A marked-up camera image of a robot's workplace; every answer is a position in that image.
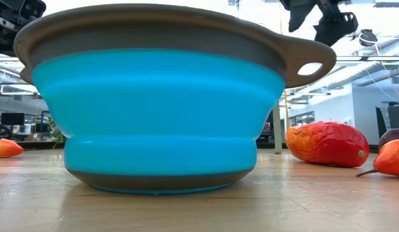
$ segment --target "bowl handle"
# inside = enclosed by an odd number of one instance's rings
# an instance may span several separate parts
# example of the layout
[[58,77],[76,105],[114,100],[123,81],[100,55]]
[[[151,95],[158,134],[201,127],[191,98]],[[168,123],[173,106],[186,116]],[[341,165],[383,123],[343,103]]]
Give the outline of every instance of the bowl handle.
[[[334,50],[322,43],[294,37],[287,38],[286,45],[286,88],[294,88],[315,82],[329,73],[335,63]],[[299,70],[309,63],[320,63],[322,66],[309,75],[298,74]]]

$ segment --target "fruit stem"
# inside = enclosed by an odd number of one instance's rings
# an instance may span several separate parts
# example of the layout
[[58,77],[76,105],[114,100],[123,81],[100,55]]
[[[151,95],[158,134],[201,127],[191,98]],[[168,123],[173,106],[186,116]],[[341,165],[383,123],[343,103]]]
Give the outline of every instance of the fruit stem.
[[370,173],[376,173],[376,172],[377,172],[377,170],[371,169],[371,170],[362,172],[362,173],[360,173],[360,174],[357,174],[357,175],[355,175],[355,176],[356,176],[356,177],[361,177],[361,176],[363,176],[363,175],[370,174]]

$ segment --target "collapsible bowl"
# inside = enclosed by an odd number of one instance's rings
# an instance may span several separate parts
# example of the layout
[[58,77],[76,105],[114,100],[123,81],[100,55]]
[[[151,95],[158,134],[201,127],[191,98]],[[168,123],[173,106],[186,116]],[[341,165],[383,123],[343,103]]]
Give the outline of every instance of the collapsible bowl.
[[[76,8],[24,27],[14,50],[68,137],[68,171],[99,189],[187,193],[247,175],[284,88],[323,77],[329,47],[184,6]],[[322,67],[299,75],[308,63]]]

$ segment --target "wooden floor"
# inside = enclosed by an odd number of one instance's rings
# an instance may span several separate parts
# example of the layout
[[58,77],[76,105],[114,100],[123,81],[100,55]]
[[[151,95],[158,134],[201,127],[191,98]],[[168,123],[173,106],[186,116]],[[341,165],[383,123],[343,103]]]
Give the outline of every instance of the wooden floor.
[[207,193],[139,196],[90,188],[62,150],[0,159],[0,231],[399,231],[399,179],[259,151],[242,181]]

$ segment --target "toy fruit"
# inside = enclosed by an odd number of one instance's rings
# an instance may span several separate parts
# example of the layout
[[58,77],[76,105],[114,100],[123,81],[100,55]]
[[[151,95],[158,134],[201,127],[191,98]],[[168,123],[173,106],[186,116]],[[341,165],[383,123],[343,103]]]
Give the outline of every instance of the toy fruit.
[[399,177],[399,139],[392,140],[382,146],[373,166],[374,169],[360,173],[357,177],[376,172]]
[[15,155],[20,155],[23,151],[23,148],[14,141],[0,139],[0,158],[9,158]]
[[378,151],[381,150],[382,146],[384,144],[388,143],[389,141],[399,139],[399,128],[391,129],[387,132],[385,132],[381,138],[380,142],[378,143]]
[[339,122],[313,122],[287,130],[286,144],[298,159],[342,167],[365,163],[369,146],[354,127]]

